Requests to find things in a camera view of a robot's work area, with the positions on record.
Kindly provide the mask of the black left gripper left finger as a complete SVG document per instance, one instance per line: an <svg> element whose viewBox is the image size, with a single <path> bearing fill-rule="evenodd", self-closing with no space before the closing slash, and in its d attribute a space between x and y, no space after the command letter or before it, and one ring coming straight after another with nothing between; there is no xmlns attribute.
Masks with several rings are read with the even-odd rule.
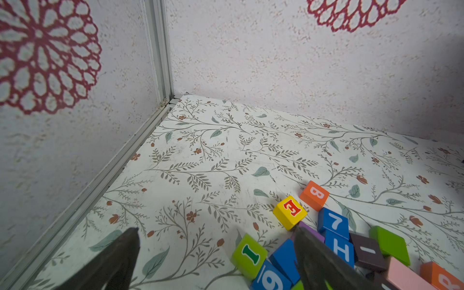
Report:
<svg viewBox="0 0 464 290"><path fill-rule="evenodd" d="M140 251L138 228L129 228L59 290L127 290Z"/></svg>

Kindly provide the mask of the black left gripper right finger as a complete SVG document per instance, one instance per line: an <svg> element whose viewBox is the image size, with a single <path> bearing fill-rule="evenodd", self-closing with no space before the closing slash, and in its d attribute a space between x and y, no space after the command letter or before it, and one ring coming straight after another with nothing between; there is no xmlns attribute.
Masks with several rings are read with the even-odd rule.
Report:
<svg viewBox="0 0 464 290"><path fill-rule="evenodd" d="M305 228L294 230L296 268L306 290L375 290L329 247Z"/></svg>

